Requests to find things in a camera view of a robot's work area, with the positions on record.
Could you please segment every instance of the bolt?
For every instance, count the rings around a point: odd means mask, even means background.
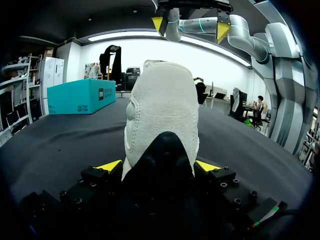
[[[82,199],[80,197],[76,198],[74,201],[75,201],[76,204],[82,203]]]
[[[64,190],[62,190],[62,191],[60,192],[60,197],[63,197],[63,196],[65,196],[66,194],[67,194],[67,192],[64,191]]]
[[[257,195],[258,195],[258,192],[257,192],[257,191],[251,191],[251,192],[250,192],[250,196],[251,196],[251,197],[256,198]]]
[[[234,201],[233,201],[236,205],[241,205],[241,203],[242,203],[242,201],[241,201],[241,199],[240,198],[236,198],[236,199],[234,199]]]

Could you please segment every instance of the ceiling light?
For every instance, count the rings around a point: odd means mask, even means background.
[[[137,37],[137,36],[157,37],[159,39],[161,38],[159,33],[157,33],[156,31],[121,31],[121,32],[107,33],[107,34],[98,35],[98,36],[92,36],[92,37],[89,37],[88,39],[89,41],[94,42],[94,41],[104,40],[104,39],[107,40],[112,38],[125,38],[125,37]],[[218,52],[222,55],[228,56],[229,58],[236,60],[238,63],[241,63],[246,67],[251,67],[251,64],[249,62],[243,60],[241,57],[238,57],[232,52],[225,50],[222,47],[219,47],[217,45],[214,45],[205,41],[197,40],[187,36],[182,36],[181,40],[183,42],[191,43],[199,47],[205,47],[207,49],[211,49],[215,52]]]
[[[114,33],[107,33],[99,36],[89,37],[89,41],[94,42],[102,39],[123,38],[123,37],[159,37],[156,31],[120,31]]]

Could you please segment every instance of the cable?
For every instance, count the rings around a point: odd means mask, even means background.
[[[298,215],[299,211],[298,210],[285,210],[285,211],[281,211],[279,213],[276,213],[274,214],[273,216],[267,218],[266,220],[262,221],[259,225],[257,225],[256,227],[254,227],[253,229],[261,229],[263,228],[265,225],[271,223],[272,221],[274,220],[277,220],[281,217],[284,217],[284,216],[290,216],[290,215],[293,215],[293,216],[296,216]]]

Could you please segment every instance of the chair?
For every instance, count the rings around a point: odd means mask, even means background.
[[[203,84],[196,84],[195,85],[195,89],[196,89],[196,94],[198,96],[198,103],[199,104],[203,104],[208,96],[207,93],[205,93],[206,91],[206,86]]]
[[[266,113],[266,119],[262,119],[261,121],[262,122],[266,122],[267,125],[265,127],[265,131],[264,131],[264,135],[266,135],[266,132],[267,132],[267,129],[268,129],[268,126],[270,124],[270,120],[271,120],[271,110],[268,109],[267,113]]]
[[[12,135],[15,135],[27,126],[20,120],[19,113],[17,111],[7,114],[6,122],[8,123],[8,127]]]
[[[239,105],[235,112],[232,111],[232,106],[235,103],[235,99],[233,95],[230,95],[230,113],[229,116],[238,120],[239,122],[244,122],[246,119],[244,118],[244,105],[243,105],[243,95],[241,94],[241,91],[239,91]]]
[[[271,110],[270,109],[268,109],[268,111],[267,111],[267,113],[266,113],[266,117],[269,119],[269,121],[270,121],[270,119],[271,119]]]
[[[258,116],[257,117],[253,116],[253,118],[252,118],[253,128],[258,127],[260,129],[260,131],[261,131],[261,127],[259,126],[259,124],[262,123],[261,114],[262,114],[263,111],[264,111],[264,107],[261,107],[261,109],[258,112]]]

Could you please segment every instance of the white wall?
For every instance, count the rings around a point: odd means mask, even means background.
[[[73,82],[73,81],[82,79],[78,77],[81,51],[82,51],[81,46],[79,46],[74,42],[71,42],[70,54],[69,54],[68,66],[67,66],[67,74],[66,74],[67,82]]]
[[[63,66],[63,78],[62,82],[67,82],[67,69],[68,69],[68,60],[70,54],[71,42],[59,47],[56,50],[56,57],[59,59],[64,59],[64,66]]]
[[[233,93],[234,87],[247,93],[247,82],[252,70],[218,53],[181,42],[159,39],[120,39],[83,46],[78,68],[75,64],[69,69],[68,65],[68,76],[69,73],[74,74],[77,71],[77,79],[83,79],[85,65],[98,62],[100,54],[110,45],[121,47],[122,72],[126,72],[128,67],[140,67],[143,71],[145,60],[163,60],[187,67],[194,78],[203,78],[206,85],[211,85],[213,81],[215,87],[226,89],[228,96]]]
[[[246,93],[246,100],[248,103],[252,103],[253,101],[257,102],[258,96],[262,96],[268,106],[268,109],[271,109],[270,94],[266,88],[265,82],[253,70],[249,73]]]
[[[63,83],[72,82],[78,79],[79,60],[81,55],[81,46],[74,42],[69,42],[56,51],[56,57],[64,59]]]

